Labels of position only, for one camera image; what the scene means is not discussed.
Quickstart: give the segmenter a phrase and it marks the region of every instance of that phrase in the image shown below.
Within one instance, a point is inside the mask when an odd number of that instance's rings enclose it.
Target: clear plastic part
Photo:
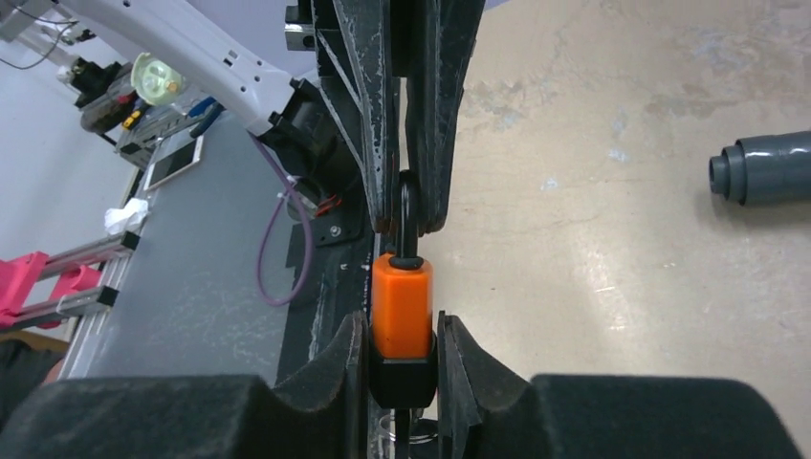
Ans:
[[[130,77],[138,96],[150,105],[168,105],[182,115],[208,97],[197,85],[150,53],[141,53]]]

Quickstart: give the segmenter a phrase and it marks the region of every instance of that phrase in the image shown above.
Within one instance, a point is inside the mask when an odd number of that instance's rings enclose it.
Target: black hook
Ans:
[[[420,238],[420,185],[410,170],[400,172],[400,221],[397,225],[394,256],[389,264],[401,270],[418,270],[423,259],[417,255]]]

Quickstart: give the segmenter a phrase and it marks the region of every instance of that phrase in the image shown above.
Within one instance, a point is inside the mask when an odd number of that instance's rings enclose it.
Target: white tissue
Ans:
[[[108,208],[104,213],[104,230],[110,235],[136,230],[148,211],[149,203],[137,198],[130,199],[124,208]]]

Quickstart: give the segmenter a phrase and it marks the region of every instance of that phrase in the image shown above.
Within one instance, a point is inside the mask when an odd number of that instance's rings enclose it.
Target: black holder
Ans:
[[[369,392],[383,409],[425,408],[437,384],[436,334],[424,359],[387,359],[369,340]]]

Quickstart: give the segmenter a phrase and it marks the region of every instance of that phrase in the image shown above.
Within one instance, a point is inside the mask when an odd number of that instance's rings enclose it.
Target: concrete floor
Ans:
[[[811,4],[512,0],[485,14],[435,308],[524,377],[723,377],[811,454],[811,206],[709,192],[739,137],[811,126]]]

